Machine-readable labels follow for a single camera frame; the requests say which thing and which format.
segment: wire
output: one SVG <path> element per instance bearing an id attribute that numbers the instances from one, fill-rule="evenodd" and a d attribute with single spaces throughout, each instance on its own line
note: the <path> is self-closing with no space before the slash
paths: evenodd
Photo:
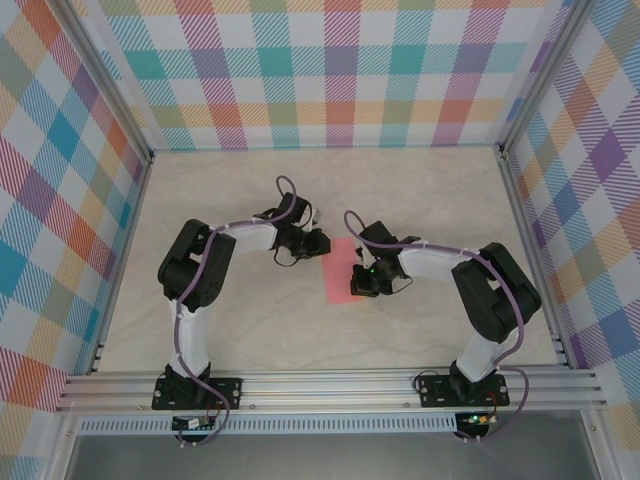
<path id="1" fill-rule="evenodd" d="M 220 402 L 216 402 L 218 404 L 218 409 L 216 410 L 216 416 L 213 417 L 213 420 L 211 420 L 211 423 L 215 423 L 216 420 L 218 420 L 218 416 L 220 415 Z"/>
<path id="2" fill-rule="evenodd" d="M 184 292 L 182 292 L 182 295 L 180 295 L 180 297 L 176 300 L 176 317 L 175 317 L 175 323 L 174 323 L 174 326 L 173 326 L 173 347 L 174 347 L 175 352 L 176 352 L 176 357 L 178 359 L 178 363 L 180 364 L 180 366 L 183 368 L 183 370 L 185 371 L 185 373 L 189 376 L 189 378 L 191 380 L 193 380 L 198 386 L 200 386 L 200 387 L 204 388 L 205 390 L 207 390 L 209 393 L 212 393 L 213 395 L 218 397 L 218 399 L 220 399 L 220 401 L 222 402 L 222 404 L 224 405 L 224 408 L 225 408 L 224 420 L 222 421 L 220 426 L 214 432 L 209 434 L 206 438 L 201 440 L 199 443 L 195 443 L 194 442 L 194 443 L 189 443 L 188 444 L 188 445 L 190 445 L 190 446 L 192 446 L 194 448 L 196 446 L 198 446 L 198 445 L 206 445 L 207 443 L 209 443 L 213 439 L 215 439 L 218 435 L 220 435 L 220 432 L 226 428 L 227 423 L 229 422 L 229 417 L 231 416 L 231 406 L 229 405 L 229 401 L 226 399 L 226 397 L 224 395 L 222 395 L 218 390 L 213 388 L 208 383 L 203 382 L 202 380 L 200 380 L 197 377 L 197 375 L 195 373 L 193 373 L 193 371 L 189 368 L 189 365 L 187 365 L 187 363 L 182 358 L 183 354 L 182 354 L 182 350 L 180 349 L 180 322 L 182 320 L 182 307 L 183 307 L 182 302 L 184 302 L 184 300 L 191 294 L 191 292 L 198 285 L 198 282 L 200 281 L 200 278 L 202 277 L 202 273 L 204 271 L 204 267 L 205 267 L 205 265 L 207 263 L 207 258 L 209 258 L 209 251 L 211 250 L 211 245 L 213 244 L 213 239 L 215 238 L 215 236 L 218 233 L 223 232 L 224 230 L 226 230 L 228 228 L 247 226 L 247 225 L 255 225 L 255 224 L 260 224 L 260 223 L 274 223 L 274 222 L 278 222 L 278 221 L 282 220 L 283 218 L 286 218 L 287 216 L 289 216 L 289 214 L 293 211 L 293 208 L 295 207 L 296 200 L 297 200 L 298 196 L 297 196 L 297 191 L 296 191 L 295 184 L 291 181 L 291 179 L 289 177 L 286 177 L 284 175 L 278 175 L 278 177 L 276 177 L 276 187 L 278 189 L 278 192 L 280 192 L 280 195 L 284 196 L 282 187 L 280 186 L 280 182 L 282 180 L 286 181 L 289 184 L 289 186 L 291 187 L 292 199 L 291 199 L 291 204 L 289 205 L 289 208 L 287 208 L 287 210 L 284 213 L 282 213 L 281 215 L 278 215 L 277 217 L 274 217 L 274 218 L 261 219 L 261 218 L 255 218 L 254 217 L 251 220 L 242 220 L 242 221 L 239 221 L 239 222 L 232 222 L 232 223 L 229 223 L 228 225 L 222 225 L 222 226 L 217 227 L 214 230 L 212 230 L 211 234 L 209 235 L 209 238 L 207 239 L 207 243 L 205 244 L 204 251 L 202 252 L 202 257 L 200 259 L 200 265 L 198 265 L 198 269 L 196 270 L 195 275 L 191 279 L 191 282 L 189 283 L 187 288 L 184 290 Z M 178 432 L 178 439 L 181 442 L 181 446 L 187 445 L 187 442 L 182 437 L 182 431 Z"/>
<path id="3" fill-rule="evenodd" d="M 289 267 L 293 267 L 300 260 L 299 258 L 296 258 L 293 261 L 293 263 L 290 263 L 289 265 L 285 265 L 284 263 L 280 263 L 278 261 L 278 252 L 279 251 L 280 251 L 280 248 L 276 248 L 276 252 L 273 254 L 273 261 L 276 262 L 276 265 L 280 265 L 281 267 L 289 268 Z"/>
<path id="4" fill-rule="evenodd" d="M 435 251 L 438 251 L 438 252 L 453 253 L 453 254 L 457 254 L 457 255 L 463 255 L 465 257 L 470 257 L 470 258 L 476 260 L 482 266 L 484 266 L 489 271 L 489 273 L 493 276 L 493 278 L 495 278 L 497 280 L 497 282 L 500 284 L 500 286 L 502 287 L 502 290 L 504 291 L 505 295 L 507 296 L 507 299 L 509 300 L 509 303 L 511 304 L 511 308 L 513 308 L 513 311 L 514 311 L 514 313 L 516 315 L 516 322 L 518 323 L 518 338 L 516 340 L 515 345 L 513 347 L 511 347 L 510 349 L 506 350 L 505 352 L 503 352 L 502 355 L 498 356 L 498 358 L 496 358 L 493 363 L 495 365 L 497 365 L 502 360 L 507 358 L 509 355 L 511 355 L 512 353 L 515 353 L 517 350 L 520 349 L 520 347 L 522 346 L 522 342 L 524 341 L 524 319 L 522 318 L 522 312 L 520 311 L 520 307 L 518 306 L 518 302 L 516 301 L 516 297 L 513 295 L 513 292 L 509 288 L 509 285 L 504 280 L 504 278 L 502 278 L 502 275 L 500 275 L 500 273 L 498 273 L 498 271 L 494 268 L 494 266 L 491 265 L 491 262 L 489 262 L 485 258 L 481 257 L 477 253 L 471 252 L 471 251 L 466 250 L 466 249 L 445 247 L 445 246 L 442 246 L 442 245 L 433 245 L 433 244 L 430 244 L 430 243 L 386 244 L 386 243 L 372 242 L 372 241 L 367 240 L 366 238 L 362 237 L 361 235 L 359 235 L 358 232 L 356 232 L 353 229 L 353 227 L 349 224 L 349 215 L 353 216 L 360 223 L 360 225 L 362 225 L 363 229 L 365 228 L 364 227 L 364 221 L 362 220 L 362 217 L 360 217 L 360 215 L 358 215 L 353 210 L 347 210 L 346 212 L 344 212 L 344 224 L 346 225 L 347 230 L 349 230 L 351 235 L 353 235 L 355 238 L 360 240 L 365 245 L 369 245 L 370 247 L 387 248 L 387 249 L 402 248 L 402 249 L 414 249 L 414 250 L 423 250 L 423 249 L 424 250 L 435 250 Z"/>
<path id="5" fill-rule="evenodd" d="M 438 372 L 436 372 L 435 370 L 423 370 L 421 371 L 419 374 L 417 374 L 415 377 L 413 377 L 413 389 L 416 391 L 416 393 L 420 393 L 420 390 L 418 390 L 418 386 L 416 385 L 416 382 L 418 381 L 418 378 L 420 378 L 420 375 L 422 375 L 423 373 L 427 373 L 427 372 L 433 372 L 435 373 L 437 376 L 440 376 L 440 374 Z"/>
<path id="6" fill-rule="evenodd" d="M 498 367 L 498 364 L 502 360 L 504 360 L 509 355 L 515 353 L 516 351 L 518 351 L 520 349 L 520 347 L 522 346 L 522 343 L 524 342 L 524 319 L 522 318 L 522 312 L 520 311 L 520 307 L 518 306 L 518 302 L 516 301 L 516 298 L 515 298 L 513 292 L 509 288 L 509 285 L 504 280 L 504 278 L 502 278 L 502 275 L 500 275 L 500 273 L 498 273 L 498 271 L 494 268 L 494 266 L 491 265 L 491 262 L 489 262 L 485 258 L 481 257 L 477 253 L 471 252 L 471 251 L 466 250 L 466 249 L 461 250 L 461 249 L 458 249 L 458 248 L 445 247 L 445 246 L 442 246 L 442 245 L 432 245 L 432 244 L 428 244 L 428 243 L 384 244 L 384 243 L 371 242 L 371 241 L 367 240 L 366 238 L 363 238 L 361 235 L 358 234 L 358 232 L 356 232 L 353 229 L 353 227 L 349 224 L 349 215 L 353 216 L 360 223 L 360 225 L 362 226 L 363 229 L 365 228 L 364 221 L 362 220 L 362 217 L 360 217 L 360 215 L 358 215 L 353 210 L 347 210 L 346 212 L 344 212 L 344 224 L 347 227 L 347 230 L 349 230 L 351 235 L 353 235 L 355 238 L 360 240 L 365 245 L 369 245 L 370 247 L 388 248 L 388 249 L 402 248 L 402 249 L 415 249 L 415 250 L 426 249 L 426 250 L 435 250 L 435 251 L 438 251 L 438 252 L 454 253 L 454 254 L 464 255 L 466 257 L 470 257 L 470 258 L 476 260 L 482 266 L 484 266 L 487 269 L 487 271 L 493 276 L 493 278 L 495 278 L 496 281 L 500 284 L 500 287 L 502 287 L 502 291 L 507 296 L 507 299 L 509 300 L 509 303 L 511 304 L 511 308 L 513 309 L 513 311 L 515 313 L 516 322 L 518 323 L 518 338 L 516 339 L 515 345 L 513 347 L 511 347 L 510 349 L 506 350 L 505 352 L 503 352 L 501 355 L 499 355 L 498 358 L 496 358 L 493 361 L 493 364 L 496 367 Z M 518 408 L 516 408 L 516 411 L 514 412 L 513 416 L 509 419 L 509 421 L 506 424 L 504 424 L 501 428 L 499 428 L 498 430 L 496 430 L 494 432 L 490 432 L 487 435 L 485 435 L 485 437 L 484 437 L 485 439 L 488 438 L 488 437 L 494 437 L 498 433 L 502 432 L 508 425 L 513 423 L 514 418 L 516 418 L 520 414 L 520 412 L 522 412 L 522 409 L 524 408 L 524 405 L 527 402 L 527 398 L 529 397 L 529 377 L 527 377 L 527 374 L 523 370 L 521 370 L 519 368 L 516 368 L 516 367 L 500 367 L 500 368 L 502 370 L 505 370 L 505 371 L 514 371 L 514 372 L 517 372 L 520 375 L 522 375 L 522 378 L 524 379 L 524 393 L 522 395 L 522 400 L 520 401 L 520 404 L 518 405 Z M 464 432 L 460 432 L 460 434 L 462 436 L 464 436 L 464 437 L 471 438 L 468 434 L 465 434 Z"/>
<path id="7" fill-rule="evenodd" d="M 487 390 L 484 393 L 489 395 L 491 397 L 491 399 L 493 400 L 493 412 L 491 412 L 491 415 L 489 415 L 489 417 L 495 417 L 496 413 L 498 412 L 498 399 L 496 398 L 495 394 L 490 390 Z"/>

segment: red sticky note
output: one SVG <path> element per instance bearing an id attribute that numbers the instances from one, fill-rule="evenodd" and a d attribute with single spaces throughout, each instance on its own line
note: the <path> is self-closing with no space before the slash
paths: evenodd
<path id="1" fill-rule="evenodd" d="M 353 266 L 360 263 L 356 255 L 356 242 L 353 237 L 332 238 L 331 253 L 322 256 L 322 271 L 324 273 L 324 287 L 327 292 L 327 302 L 337 303 L 359 302 L 364 297 L 351 295 L 351 276 Z"/>

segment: plaid backdrop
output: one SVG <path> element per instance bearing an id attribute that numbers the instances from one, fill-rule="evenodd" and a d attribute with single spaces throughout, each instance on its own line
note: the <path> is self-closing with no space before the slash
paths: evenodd
<path id="1" fill-rule="evenodd" d="M 187 150 L 493 144 L 562 4 L 82 1 L 151 143 Z"/>
<path id="2" fill-rule="evenodd" d="M 640 467 L 640 1 L 601 0 L 512 155 L 580 366 Z"/>
<path id="3" fill-rule="evenodd" d="M 143 164 L 44 0 L 0 0 L 0 478 L 90 354 Z"/>
<path id="4" fill-rule="evenodd" d="M 544 38 L 544 42 L 542 42 L 542 46 L 540 47 L 536 58 L 529 68 L 529 72 L 527 72 L 527 76 L 525 77 L 524 82 L 522 82 L 522 85 L 520 86 L 518 96 L 511 105 L 511 110 L 509 110 L 507 120 L 502 126 L 502 130 L 500 131 L 500 135 L 498 136 L 496 143 L 504 143 L 507 134 L 511 129 L 513 121 L 520 112 L 522 102 L 524 102 L 524 100 L 527 98 L 527 95 L 529 95 L 531 88 L 535 84 L 536 79 L 538 78 L 538 73 L 540 72 L 540 68 L 542 67 L 542 65 L 544 65 L 544 62 L 546 61 L 547 56 L 551 50 L 551 46 L 556 41 L 558 34 L 562 30 L 564 22 L 567 19 L 569 12 L 571 11 L 571 6 L 575 3 L 575 1 L 576 0 L 563 0 L 562 6 L 560 7 L 560 10 L 558 10 L 556 18 L 553 20 L 553 24 L 547 32 L 547 36 Z"/>

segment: metal bracket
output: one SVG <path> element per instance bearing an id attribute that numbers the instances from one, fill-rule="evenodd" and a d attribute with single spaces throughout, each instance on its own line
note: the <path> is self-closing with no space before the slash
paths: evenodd
<path id="1" fill-rule="evenodd" d="M 238 410 L 240 408 L 240 396 L 242 394 L 241 378 L 209 378 L 207 383 L 227 399 L 231 410 Z M 202 402 L 198 402 L 195 399 L 177 400 L 172 394 L 170 385 L 170 381 L 165 377 L 158 378 L 153 393 L 153 401 L 151 402 L 152 410 L 215 410 L 218 406 L 224 409 L 222 400 L 216 399 L 215 401 L 211 401 L 213 397 L 212 394 L 204 395 Z"/>
<path id="2" fill-rule="evenodd" d="M 449 377 L 449 375 L 421 375 L 417 378 L 416 387 L 420 392 L 420 405 L 422 408 L 506 407 L 511 403 L 509 401 L 509 392 L 507 391 L 507 382 L 502 375 L 492 375 L 483 385 L 482 390 L 464 402 L 458 398 L 449 385 Z"/>

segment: purple cable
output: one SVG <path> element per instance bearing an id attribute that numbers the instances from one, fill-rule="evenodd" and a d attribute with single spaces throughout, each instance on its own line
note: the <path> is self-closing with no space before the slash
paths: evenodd
<path id="1" fill-rule="evenodd" d="M 243 227 L 247 225 L 255 225 L 260 223 L 275 223 L 287 217 L 293 211 L 293 208 L 295 207 L 296 199 L 298 198 L 296 193 L 296 186 L 294 185 L 294 183 L 291 181 L 289 177 L 286 177 L 284 175 L 279 175 L 276 178 L 276 187 L 278 188 L 278 192 L 280 192 L 281 196 L 284 196 L 284 192 L 280 187 L 281 180 L 285 180 L 291 186 L 291 194 L 293 195 L 293 198 L 291 200 L 291 204 L 289 205 L 289 208 L 287 208 L 287 210 L 283 214 L 278 215 L 277 217 L 274 217 L 274 218 L 269 218 L 266 220 L 260 219 L 260 218 L 254 218 L 252 220 L 241 220 L 238 222 L 232 222 L 226 225 L 221 225 L 220 227 L 217 227 L 216 229 L 214 229 L 209 235 L 209 238 L 207 239 L 207 243 L 205 244 L 204 251 L 202 252 L 202 257 L 200 259 L 200 265 L 198 265 L 198 269 L 196 270 L 195 275 L 191 279 L 191 283 L 189 283 L 185 291 L 182 292 L 182 295 L 180 295 L 180 297 L 176 301 L 176 318 L 175 318 L 175 324 L 173 327 L 173 346 L 175 348 L 176 355 L 178 357 L 178 362 L 180 363 L 180 366 L 182 366 L 184 371 L 187 373 L 189 378 L 193 380 L 196 384 L 198 384 L 200 387 L 204 388 L 208 392 L 213 393 L 216 397 L 218 397 L 224 404 L 224 408 L 226 410 L 224 421 L 220 424 L 218 429 L 215 432 L 208 435 L 204 440 L 201 440 L 199 443 L 189 444 L 193 447 L 196 447 L 198 445 L 206 445 L 207 443 L 211 442 L 214 438 L 216 438 L 222 430 L 225 429 L 225 427 L 227 426 L 227 422 L 229 421 L 229 416 L 231 415 L 231 407 L 229 406 L 229 402 L 224 397 L 224 395 L 222 395 L 218 390 L 210 386 L 208 383 L 200 380 L 193 373 L 193 371 L 189 368 L 187 363 L 182 358 L 182 350 L 180 350 L 180 321 L 182 320 L 180 312 L 182 311 L 182 307 L 183 307 L 182 302 L 184 302 L 184 300 L 189 296 L 189 294 L 191 294 L 193 289 L 196 287 L 196 285 L 200 281 L 200 277 L 202 276 L 202 272 L 204 271 L 205 264 L 207 263 L 207 258 L 209 257 L 209 251 L 211 250 L 213 239 L 218 233 L 233 227 Z M 185 442 L 185 440 L 182 438 L 182 431 L 178 432 L 178 439 L 182 442 L 182 445 L 187 444 L 187 442 Z"/>
<path id="2" fill-rule="evenodd" d="M 511 304 L 511 308 L 513 308 L 513 311 L 516 314 L 516 322 L 518 323 L 518 339 L 516 340 L 516 344 L 512 348 L 507 350 L 506 352 L 503 352 L 501 355 L 499 355 L 498 358 L 495 359 L 493 364 L 496 367 L 498 367 L 498 363 L 500 363 L 502 360 L 504 360 L 506 357 L 508 357 L 512 353 L 516 352 L 522 346 L 522 342 L 524 342 L 524 319 L 522 318 L 522 312 L 520 311 L 520 307 L 518 307 L 518 302 L 516 301 L 516 298 L 513 295 L 513 292 L 509 288 L 509 285 L 504 280 L 504 278 L 502 278 L 502 276 L 498 273 L 498 271 L 493 267 L 493 265 L 491 265 L 491 262 L 489 262 L 485 258 L 482 258 L 477 253 L 470 252 L 469 250 L 464 250 L 464 249 L 461 250 L 459 248 L 445 247 L 445 246 L 442 246 L 442 245 L 432 245 L 432 244 L 429 244 L 429 243 L 417 243 L 417 244 L 413 244 L 413 243 L 398 244 L 398 243 L 396 243 L 396 244 L 390 245 L 390 244 L 385 244 L 385 243 L 371 242 L 371 241 L 367 240 L 366 238 L 363 238 L 362 236 L 360 236 L 358 234 L 358 232 L 356 232 L 353 229 L 353 227 L 351 225 L 349 225 L 349 215 L 352 215 L 356 220 L 358 220 L 358 222 L 360 223 L 360 225 L 362 226 L 363 229 L 365 228 L 364 221 L 362 220 L 360 215 L 358 215 L 353 210 L 347 210 L 346 212 L 344 212 L 344 224 L 346 225 L 347 230 L 349 230 L 349 233 L 351 233 L 351 235 L 353 235 L 355 238 L 360 240 L 365 245 L 369 245 L 370 247 L 388 248 L 388 249 L 402 248 L 402 249 L 412 249 L 412 250 L 423 250 L 423 249 L 424 250 L 435 250 L 435 251 L 438 251 L 438 252 L 446 252 L 446 253 L 454 253 L 454 254 L 458 254 L 458 255 L 464 255 L 466 257 L 473 258 L 478 263 L 482 264 L 482 266 L 484 266 L 489 271 L 489 273 L 491 273 L 491 275 L 493 275 L 493 277 L 497 280 L 497 282 L 502 287 L 502 290 L 504 291 L 505 295 L 507 296 L 507 299 L 509 300 L 509 303 Z M 499 367 L 499 368 L 502 369 L 502 370 L 518 372 L 520 375 L 522 375 L 522 378 L 524 379 L 524 393 L 522 395 L 522 400 L 520 401 L 520 405 L 518 405 L 518 408 L 514 412 L 513 416 L 509 420 L 509 422 L 507 422 L 505 425 L 503 425 L 502 428 L 500 428 L 499 430 L 496 430 L 496 431 L 486 435 L 484 438 L 496 436 L 498 434 L 498 432 L 501 432 L 502 430 L 504 430 L 507 427 L 507 425 L 512 423 L 513 419 L 516 418 L 520 414 L 522 409 L 524 408 L 524 404 L 526 403 L 527 398 L 529 397 L 529 378 L 527 377 L 527 374 L 524 371 L 522 371 L 522 370 L 520 370 L 519 368 L 516 368 L 516 367 Z"/>
<path id="3" fill-rule="evenodd" d="M 520 308 L 518 307 L 518 302 L 516 301 L 516 297 L 513 296 L 513 292 L 509 288 L 509 285 L 504 280 L 504 278 L 502 278 L 502 275 L 500 275 L 498 273 L 498 271 L 493 267 L 493 265 L 491 265 L 491 262 L 489 262 L 488 260 L 482 258 L 477 253 L 473 253 L 473 252 L 470 252 L 469 250 L 464 250 L 464 249 L 461 250 L 459 248 L 454 248 L 454 247 L 444 247 L 442 245 L 432 245 L 430 243 L 405 243 L 405 244 L 395 243 L 393 245 L 389 245 L 389 244 L 386 244 L 386 243 L 371 242 L 371 241 L 367 240 L 366 238 L 361 237 L 358 234 L 358 232 L 356 232 L 353 229 L 353 227 L 351 225 L 349 225 L 349 220 L 348 220 L 349 215 L 353 215 L 356 218 L 356 220 L 358 220 L 358 222 L 360 222 L 360 225 L 362 225 L 362 227 L 364 228 L 364 221 L 362 220 L 360 215 L 358 215 L 353 210 L 347 210 L 346 212 L 344 212 L 344 224 L 347 226 L 347 230 L 349 230 L 351 235 L 356 237 L 358 240 L 360 240 L 365 245 L 369 245 L 370 247 L 389 248 L 389 249 L 402 248 L 402 249 L 407 249 L 407 250 L 409 250 L 409 249 L 411 249 L 411 250 L 435 250 L 435 251 L 438 251 L 438 252 L 446 252 L 446 253 L 454 253 L 454 254 L 457 254 L 457 255 L 464 255 L 466 257 L 473 258 L 478 263 L 482 264 L 482 266 L 484 266 L 489 271 L 489 273 L 491 273 L 491 275 L 493 275 L 493 277 L 498 281 L 498 283 L 502 287 L 502 290 L 504 291 L 505 295 L 507 296 L 507 299 L 509 300 L 509 303 L 511 304 L 511 308 L 513 308 L 513 311 L 516 314 L 516 322 L 518 323 L 518 339 L 516 340 L 516 344 L 512 348 L 507 350 L 506 352 L 503 352 L 502 355 L 500 355 L 498 358 L 496 358 L 493 363 L 495 365 L 497 365 L 499 362 L 504 360 L 506 357 L 508 357 L 512 353 L 516 352 L 522 346 L 522 342 L 524 341 L 524 319 L 522 318 L 522 312 L 520 312 Z"/>

